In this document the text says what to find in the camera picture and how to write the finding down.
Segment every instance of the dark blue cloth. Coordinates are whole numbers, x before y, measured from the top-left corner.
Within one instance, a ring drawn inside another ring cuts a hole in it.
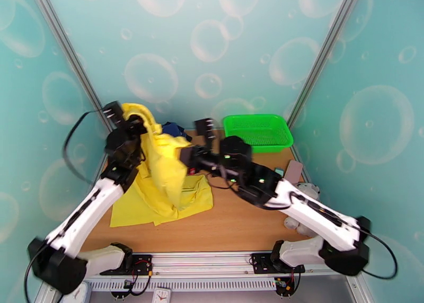
[[[181,126],[178,126],[175,122],[166,122],[162,125],[162,132],[169,134],[170,136],[177,137],[182,136],[185,137],[185,139],[188,142],[191,142],[193,139],[191,136],[187,135],[187,133],[184,132],[184,128]]]

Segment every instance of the yellow cloth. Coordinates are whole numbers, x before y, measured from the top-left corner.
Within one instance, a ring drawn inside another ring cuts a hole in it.
[[[113,205],[110,227],[163,222],[185,218],[213,207],[212,191],[203,175],[187,176],[179,161],[179,150],[190,146],[183,137],[162,133],[150,111],[143,105],[123,104],[123,116],[135,114],[144,121],[142,135],[146,161],[128,191]]]

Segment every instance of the red wire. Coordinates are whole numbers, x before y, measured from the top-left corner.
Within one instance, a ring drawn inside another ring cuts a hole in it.
[[[145,260],[139,260],[137,263],[135,263],[134,265],[137,265],[137,264],[139,264],[139,263],[146,263],[146,264],[150,264],[150,262],[148,262],[148,261],[145,261]],[[134,278],[134,269],[132,269],[132,281],[134,282],[135,281],[135,278]]]
[[[150,264],[150,262],[148,262],[148,261],[139,260],[139,261],[136,263],[136,265],[137,265],[137,264],[140,264],[140,263],[142,263],[142,262],[147,263],[147,264]]]

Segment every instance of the black cable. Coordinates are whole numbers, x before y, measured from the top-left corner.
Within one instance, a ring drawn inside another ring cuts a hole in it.
[[[210,183],[209,183],[209,185],[210,185],[212,188],[216,188],[216,189],[223,189],[223,190],[227,190],[227,189],[229,189],[229,187],[223,187],[223,186],[212,185],[212,184],[210,184]]]
[[[233,188],[233,185],[230,185],[229,184],[229,182],[226,180],[226,179],[224,179],[225,180],[225,183],[227,184],[227,186],[228,186],[228,188],[226,188],[226,189],[231,189],[231,191],[233,191],[234,192],[234,194],[237,196],[237,197],[239,197],[239,195],[237,194],[237,190],[235,190],[234,188]],[[249,192],[248,190],[243,190],[244,192],[247,192],[247,193],[249,193],[249,194],[251,194],[251,195],[254,195],[254,196],[257,196],[256,194],[254,194],[254,193],[251,193],[251,192]],[[288,208],[290,208],[290,205],[288,205],[288,206],[285,206],[285,207],[267,207],[267,206],[264,206],[264,205],[262,205],[262,204],[255,204],[255,207],[258,207],[258,208],[261,208],[261,209],[264,209],[264,210],[270,210],[270,211],[273,211],[273,210],[286,210],[286,209],[288,209]]]
[[[375,277],[375,278],[377,278],[377,279],[380,279],[380,280],[392,280],[392,279],[394,279],[395,277],[396,277],[396,275],[398,274],[398,260],[396,259],[396,256],[394,255],[394,253],[393,253],[393,251],[392,251],[392,249],[383,241],[383,240],[381,240],[380,238],[378,238],[377,236],[375,236],[375,235],[373,235],[372,233],[369,233],[368,231],[366,231],[366,230],[363,230],[363,229],[361,229],[361,228],[359,228],[359,227],[356,227],[356,226],[354,226],[354,225],[352,225],[352,224],[349,224],[349,223],[347,223],[346,221],[344,221],[343,219],[341,219],[339,216],[337,216],[335,213],[332,213],[332,212],[330,212],[330,211],[325,211],[325,212],[322,212],[322,211],[319,211],[319,209],[318,208],[312,208],[312,209],[314,209],[315,211],[317,211],[317,212],[319,212],[321,215],[323,215],[324,217],[325,216],[327,216],[327,217],[330,217],[331,219],[334,219],[334,220],[337,220],[338,222],[340,222],[341,224],[345,224],[345,225],[347,225],[347,226],[349,226],[349,227],[351,227],[351,228],[353,228],[353,229],[356,229],[357,231],[359,231],[360,233],[363,233],[363,234],[365,234],[365,235],[368,235],[369,237],[371,237],[371,238],[373,238],[373,239],[375,239],[376,241],[378,241],[380,244],[382,244],[386,249],[387,249],[387,251],[389,252],[389,254],[390,254],[390,256],[392,257],[392,260],[393,260],[393,264],[394,264],[394,270],[393,270],[393,273],[390,275],[390,276],[380,276],[380,275],[376,275],[376,274],[373,274],[373,273],[370,273],[370,272],[367,272],[367,271],[365,271],[364,269],[362,269],[362,271],[365,273],[365,274],[368,274],[368,275],[370,275],[370,276],[372,276],[372,277]]]
[[[296,287],[295,287],[295,289],[294,289],[294,291],[293,291],[293,294],[294,293],[296,293],[296,291],[297,291],[297,288],[299,287],[299,284],[301,283],[301,273],[299,272],[299,278],[297,279],[297,283],[296,283]]]
[[[146,285],[144,286],[144,289],[141,291],[141,292],[139,292],[139,293],[134,293],[133,292],[133,286],[135,285],[135,283],[137,282],[137,279],[138,279],[138,271],[137,271],[137,269],[135,268],[135,270],[136,270],[136,279],[135,279],[135,281],[132,283],[132,286],[130,287],[130,289],[129,289],[129,293],[132,295],[132,296],[140,296],[141,294],[143,294],[146,290],[147,290],[147,288],[148,288],[148,286],[149,286],[149,284],[150,284],[150,279],[152,278],[152,275],[149,273],[149,278],[147,279],[147,283],[146,283]]]
[[[67,149],[68,149],[68,144],[70,141],[70,138],[72,137],[72,135],[74,134],[75,130],[78,128],[78,126],[81,124],[81,122],[84,120],[84,118],[90,114],[90,113],[95,113],[95,112],[100,112],[101,110],[96,110],[96,111],[89,111],[89,112],[85,112],[84,114],[81,115],[81,117],[78,119],[78,121],[76,121],[76,123],[74,124],[74,126],[71,128],[71,130],[68,133],[68,136],[65,139],[65,142],[63,143],[63,148],[62,148],[62,157],[63,160],[65,161],[66,166],[69,168],[69,170],[71,170],[71,172],[79,179],[81,179],[82,181],[85,181],[86,183],[88,183],[89,185],[94,184],[93,181],[87,179],[86,177],[84,177],[81,173],[78,172],[78,170],[75,168],[75,166],[72,164],[72,162],[69,160],[68,157],[68,153],[67,153]]]
[[[24,277],[23,277],[23,293],[24,293],[24,296],[25,296],[25,300],[26,300],[26,303],[31,303],[31,300],[30,300],[30,296],[29,296],[29,294],[28,294],[28,276],[29,276],[29,274],[30,274],[30,271],[31,271],[31,267],[34,265],[34,262],[36,261],[36,259],[37,259],[37,257],[47,248],[47,247],[49,247],[49,245],[52,243],[52,242],[54,242],[55,240],[56,240],[56,238],[58,238],[59,237],[59,234],[57,234],[51,241],[50,241],[50,243],[45,243],[44,244],[44,246],[42,246],[37,252],[36,252],[36,254],[34,255],[34,257],[30,260],[30,262],[28,263],[28,266],[26,267],[26,270],[25,270],[25,275],[24,275]]]
[[[364,271],[364,269],[362,269],[362,271],[365,274],[368,274],[368,275],[370,275],[372,277],[375,277],[377,279],[380,279],[380,280],[392,280],[392,279],[394,279],[396,277],[396,275],[398,274],[398,260],[396,259],[396,256],[394,255],[392,249],[383,240],[381,240],[377,236],[375,236],[375,235],[367,232],[366,230],[363,230],[363,229],[361,229],[359,227],[356,227],[356,226],[352,226],[352,225],[350,225],[350,224],[348,224],[348,223],[346,223],[344,221],[343,221],[343,223],[346,224],[346,225],[348,225],[348,226],[350,226],[350,227],[352,227],[353,229],[358,230],[360,233],[363,233],[365,235],[368,235],[369,237],[371,237],[371,238],[375,239],[376,241],[378,241],[379,243],[381,243],[388,250],[388,252],[390,253],[390,256],[392,257],[393,264],[394,264],[394,270],[393,270],[392,275],[390,275],[390,276],[380,276],[380,275],[372,274],[370,272]]]

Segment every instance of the bubble pattern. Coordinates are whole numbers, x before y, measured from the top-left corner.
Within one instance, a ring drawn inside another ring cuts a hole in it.
[[[335,12],[319,17],[328,10],[304,3],[302,17],[332,24]],[[396,255],[398,286],[408,292],[398,293],[366,276],[374,299],[421,301],[424,42],[422,31],[409,25],[422,23],[416,9],[422,0],[387,3],[357,1],[306,102],[306,118],[292,134],[307,176],[323,190],[322,202],[370,219],[379,226],[376,236]],[[395,218],[390,212],[396,212]],[[389,221],[396,221],[396,227]],[[390,275],[393,263],[387,250],[377,243],[368,245],[365,270]]]
[[[55,4],[100,100],[144,103],[158,122],[190,105],[179,118],[190,128],[228,99],[281,114],[301,93],[328,32],[325,17],[341,0],[119,0],[108,13],[110,2]]]
[[[74,8],[97,0],[77,1]],[[69,38],[78,37],[75,27],[65,28]],[[86,52],[77,56],[87,68]],[[2,301],[12,303],[25,301],[22,257],[29,241],[56,228],[89,188],[63,160],[56,161],[71,126],[94,107],[36,0],[0,0],[0,60],[0,107],[11,119],[2,128],[10,138],[0,140],[0,158],[8,163],[0,170],[0,255],[7,257],[0,261],[0,290]],[[86,117],[68,148],[71,161],[89,179],[95,178],[103,153],[104,137],[95,134],[97,117]],[[40,282],[32,273],[28,287],[35,300]]]

